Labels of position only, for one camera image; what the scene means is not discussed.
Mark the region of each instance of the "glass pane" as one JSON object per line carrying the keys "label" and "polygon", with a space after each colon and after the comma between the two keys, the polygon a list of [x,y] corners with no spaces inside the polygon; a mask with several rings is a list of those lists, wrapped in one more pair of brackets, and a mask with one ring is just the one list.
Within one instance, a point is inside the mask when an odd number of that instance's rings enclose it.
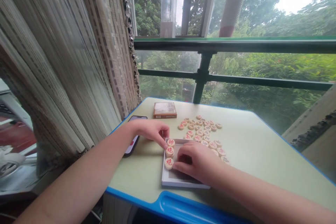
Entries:
{"label": "glass pane", "polygon": [[199,35],[205,0],[191,0],[188,35]]}
{"label": "glass pane", "polygon": [[[199,35],[205,0],[191,0],[188,35]],[[181,34],[183,0],[177,0],[176,35]]]}
{"label": "glass pane", "polygon": [[182,102],[192,102],[195,81],[192,79],[140,75],[142,99],[155,97]]}
{"label": "glass pane", "polygon": [[134,0],[138,36],[159,36],[161,0]]}
{"label": "glass pane", "polygon": [[281,135],[324,93],[324,91],[208,82],[204,86],[201,103],[252,111]]}
{"label": "glass pane", "polygon": [[[218,37],[225,0],[215,0],[209,37]],[[233,37],[335,36],[336,0],[244,0]]]}
{"label": "glass pane", "polygon": [[181,27],[182,27],[182,14],[183,14],[183,0],[177,0],[176,4],[176,29],[175,35],[181,35]]}
{"label": "glass pane", "polygon": [[175,36],[177,0],[161,0],[161,37]]}
{"label": "glass pane", "polygon": [[137,51],[139,69],[196,72],[201,55],[181,51]]}
{"label": "glass pane", "polygon": [[335,82],[336,55],[220,52],[213,55],[209,71],[218,75]]}

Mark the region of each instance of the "red object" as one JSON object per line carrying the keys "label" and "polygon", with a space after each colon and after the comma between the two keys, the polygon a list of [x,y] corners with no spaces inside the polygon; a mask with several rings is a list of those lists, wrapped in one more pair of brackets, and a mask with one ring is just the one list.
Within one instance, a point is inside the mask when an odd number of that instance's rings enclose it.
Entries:
{"label": "red object", "polygon": [[0,146],[11,145],[13,147],[12,153],[19,153],[35,143],[34,133],[22,122],[17,121],[15,124],[6,123],[0,126]]}
{"label": "red object", "polygon": [[219,37],[232,37],[235,26],[225,26],[219,29]]}

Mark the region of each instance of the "forearm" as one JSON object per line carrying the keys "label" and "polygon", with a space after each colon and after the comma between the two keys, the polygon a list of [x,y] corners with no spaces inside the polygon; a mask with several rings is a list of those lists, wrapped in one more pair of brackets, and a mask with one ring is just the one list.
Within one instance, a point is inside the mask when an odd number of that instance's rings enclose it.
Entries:
{"label": "forearm", "polygon": [[128,122],[69,167],[17,219],[17,223],[80,223],[108,186],[130,142]]}
{"label": "forearm", "polygon": [[234,167],[224,167],[217,189],[266,223],[335,223],[336,213]]}

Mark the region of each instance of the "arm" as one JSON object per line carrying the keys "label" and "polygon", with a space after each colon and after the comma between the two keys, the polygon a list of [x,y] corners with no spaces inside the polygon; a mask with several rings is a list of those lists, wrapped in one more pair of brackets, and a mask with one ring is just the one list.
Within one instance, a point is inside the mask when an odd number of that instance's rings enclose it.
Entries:
{"label": "arm", "polygon": [[223,163],[202,144],[186,143],[178,160],[183,155],[192,164],[176,162],[173,169],[225,191],[266,223],[336,223],[335,212]]}
{"label": "arm", "polygon": [[104,193],[136,135],[166,149],[163,137],[169,137],[169,127],[158,120],[134,120],[122,125],[70,166],[15,223],[80,223]]}

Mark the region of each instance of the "cardboard box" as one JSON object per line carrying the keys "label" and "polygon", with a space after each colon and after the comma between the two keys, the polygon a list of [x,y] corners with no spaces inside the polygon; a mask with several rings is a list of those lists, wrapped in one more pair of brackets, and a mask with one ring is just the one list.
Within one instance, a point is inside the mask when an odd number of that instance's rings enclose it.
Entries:
{"label": "cardboard box", "polygon": [[176,108],[173,102],[154,103],[154,119],[177,118]]}

